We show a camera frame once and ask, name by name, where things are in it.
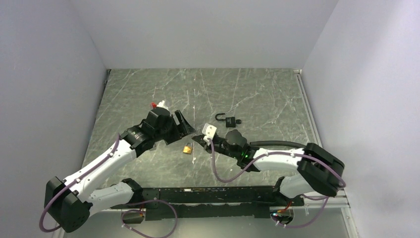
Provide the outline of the black padlock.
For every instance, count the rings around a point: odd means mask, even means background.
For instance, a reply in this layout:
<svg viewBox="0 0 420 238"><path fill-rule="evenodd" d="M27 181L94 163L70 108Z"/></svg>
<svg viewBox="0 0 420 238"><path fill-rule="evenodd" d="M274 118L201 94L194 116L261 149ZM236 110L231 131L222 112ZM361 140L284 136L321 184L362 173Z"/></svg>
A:
<svg viewBox="0 0 420 238"><path fill-rule="evenodd" d="M220 118L221 116L225 115L225 113L219 113L215 115L215 119L217 121L224 121L225 122L225 127L226 128L235 128L236 127L236 118L235 117L225 117L225 118Z"/></svg>

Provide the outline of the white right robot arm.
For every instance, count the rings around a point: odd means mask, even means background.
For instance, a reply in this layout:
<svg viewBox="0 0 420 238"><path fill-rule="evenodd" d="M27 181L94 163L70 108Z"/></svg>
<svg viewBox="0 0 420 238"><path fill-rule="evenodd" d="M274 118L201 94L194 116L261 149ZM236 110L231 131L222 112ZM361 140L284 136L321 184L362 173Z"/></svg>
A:
<svg viewBox="0 0 420 238"><path fill-rule="evenodd" d="M279 206L309 192L335 197L346 186L342 178L345 164L315 143L289 150L270 150L264 146L273 145L274 141L248 142L236 129L224 137L216 132L204 132L192 139L211 154L211 168L220 182L232 182L244 172L276 170L290 173L290 176L280 177L274 186L273 200ZM222 179L216 170L216 154L235 159L241 171L233 178Z"/></svg>

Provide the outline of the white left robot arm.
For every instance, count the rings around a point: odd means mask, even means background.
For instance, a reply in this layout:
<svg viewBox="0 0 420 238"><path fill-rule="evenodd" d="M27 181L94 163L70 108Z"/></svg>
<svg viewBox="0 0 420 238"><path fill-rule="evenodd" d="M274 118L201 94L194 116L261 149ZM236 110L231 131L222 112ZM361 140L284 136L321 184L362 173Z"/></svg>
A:
<svg viewBox="0 0 420 238"><path fill-rule="evenodd" d="M133 179L100 189L119 168L152 150L159 141L167 145L194 133L182 113L157 106L139 124L118 135L100 156L64 179L54 177L46 184L44 210L39 228L45 233L60 228L67 233L80 228L92 215L117 205L136 208L145 200L144 189Z"/></svg>

